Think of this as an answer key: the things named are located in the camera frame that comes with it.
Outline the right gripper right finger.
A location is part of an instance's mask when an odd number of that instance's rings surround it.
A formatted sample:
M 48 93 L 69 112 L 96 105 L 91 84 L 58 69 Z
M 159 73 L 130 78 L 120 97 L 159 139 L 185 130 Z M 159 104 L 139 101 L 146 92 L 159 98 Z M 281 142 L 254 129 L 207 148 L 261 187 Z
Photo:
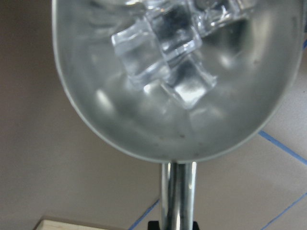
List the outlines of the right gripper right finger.
M 198 223 L 196 221 L 193 222 L 192 224 L 192 230 L 199 230 Z

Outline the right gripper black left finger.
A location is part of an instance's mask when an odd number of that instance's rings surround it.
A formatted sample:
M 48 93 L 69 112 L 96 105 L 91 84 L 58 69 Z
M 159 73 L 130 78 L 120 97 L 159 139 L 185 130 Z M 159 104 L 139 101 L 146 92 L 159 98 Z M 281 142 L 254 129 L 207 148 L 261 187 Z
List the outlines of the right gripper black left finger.
M 160 230 L 159 221 L 151 220 L 147 224 L 147 230 Z

